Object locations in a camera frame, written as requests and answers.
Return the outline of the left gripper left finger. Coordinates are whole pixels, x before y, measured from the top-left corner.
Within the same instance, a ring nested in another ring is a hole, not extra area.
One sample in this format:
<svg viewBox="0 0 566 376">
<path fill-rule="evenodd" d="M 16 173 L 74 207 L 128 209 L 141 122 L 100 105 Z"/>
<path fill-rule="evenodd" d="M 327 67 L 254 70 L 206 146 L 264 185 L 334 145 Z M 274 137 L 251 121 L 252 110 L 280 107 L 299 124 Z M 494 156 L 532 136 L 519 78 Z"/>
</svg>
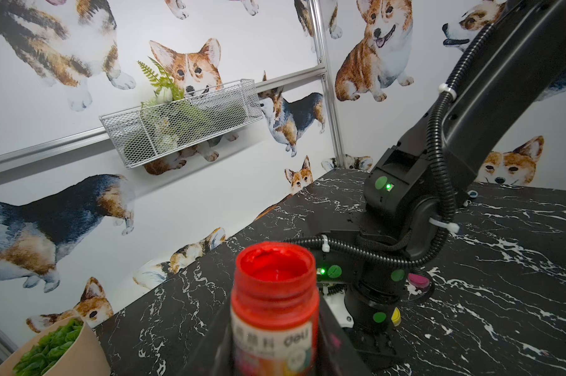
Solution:
<svg viewBox="0 0 566 376">
<path fill-rule="evenodd" d="M 233 357 L 233 331 L 231 301 L 219 308 L 208 331 L 196 346 L 187 363 L 176 374 L 182 376 L 233 376 L 237 375 Z"/>
</svg>

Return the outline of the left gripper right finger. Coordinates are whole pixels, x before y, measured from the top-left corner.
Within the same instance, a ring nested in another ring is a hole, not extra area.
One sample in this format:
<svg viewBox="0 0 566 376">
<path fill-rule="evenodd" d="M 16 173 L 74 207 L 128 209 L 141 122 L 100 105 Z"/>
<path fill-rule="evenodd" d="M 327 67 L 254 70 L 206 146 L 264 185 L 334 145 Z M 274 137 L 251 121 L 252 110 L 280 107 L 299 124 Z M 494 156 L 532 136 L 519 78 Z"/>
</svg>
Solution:
<svg viewBox="0 0 566 376">
<path fill-rule="evenodd" d="M 320 298 L 317 334 L 317 375 L 369 376 L 352 342 L 340 327 L 325 299 Z"/>
</svg>

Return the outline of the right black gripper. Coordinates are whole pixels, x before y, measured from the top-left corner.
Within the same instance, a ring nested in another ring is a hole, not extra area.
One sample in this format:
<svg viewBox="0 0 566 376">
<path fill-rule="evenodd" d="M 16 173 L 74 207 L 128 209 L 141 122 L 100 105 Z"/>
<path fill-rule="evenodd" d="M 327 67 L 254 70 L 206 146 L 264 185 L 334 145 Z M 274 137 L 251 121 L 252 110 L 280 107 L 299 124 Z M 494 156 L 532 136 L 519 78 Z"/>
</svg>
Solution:
<svg viewBox="0 0 566 376">
<path fill-rule="evenodd" d="M 403 363 L 404 357 L 392 342 L 392 313 L 395 307 L 401 311 L 431 298 L 436 288 L 433 278 L 417 269 L 385 265 L 369 252 L 311 253 L 329 307 L 366 366 L 383 371 Z M 410 285 L 410 273 L 429 277 L 429 288 Z"/>
</svg>

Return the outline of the red paint jar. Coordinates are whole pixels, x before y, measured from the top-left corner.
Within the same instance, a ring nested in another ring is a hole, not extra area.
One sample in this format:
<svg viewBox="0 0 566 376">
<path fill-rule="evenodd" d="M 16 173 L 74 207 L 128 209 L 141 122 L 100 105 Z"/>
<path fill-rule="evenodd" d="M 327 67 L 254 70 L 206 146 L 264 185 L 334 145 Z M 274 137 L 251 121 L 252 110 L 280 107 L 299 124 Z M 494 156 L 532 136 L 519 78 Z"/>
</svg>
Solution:
<svg viewBox="0 0 566 376">
<path fill-rule="evenodd" d="M 320 295 L 314 256 L 289 243 L 247 247 L 231 291 L 233 359 L 241 375 L 305 375 L 317 355 Z"/>
</svg>

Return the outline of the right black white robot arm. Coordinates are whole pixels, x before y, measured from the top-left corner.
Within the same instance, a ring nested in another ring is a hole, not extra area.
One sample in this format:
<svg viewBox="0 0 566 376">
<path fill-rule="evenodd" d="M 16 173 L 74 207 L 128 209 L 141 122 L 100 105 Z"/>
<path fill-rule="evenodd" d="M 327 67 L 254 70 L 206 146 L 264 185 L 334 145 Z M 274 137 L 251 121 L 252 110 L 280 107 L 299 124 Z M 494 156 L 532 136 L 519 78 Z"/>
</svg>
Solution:
<svg viewBox="0 0 566 376">
<path fill-rule="evenodd" d="M 364 181 L 364 210 L 316 214 L 296 244 L 312 251 L 317 281 L 344 285 L 352 324 L 333 328 L 317 360 L 369 375 L 402 362 L 390 331 L 405 282 L 435 259 L 480 166 L 507 130 L 566 70 L 566 1 L 510 1 L 468 43 L 427 113 Z"/>
</svg>

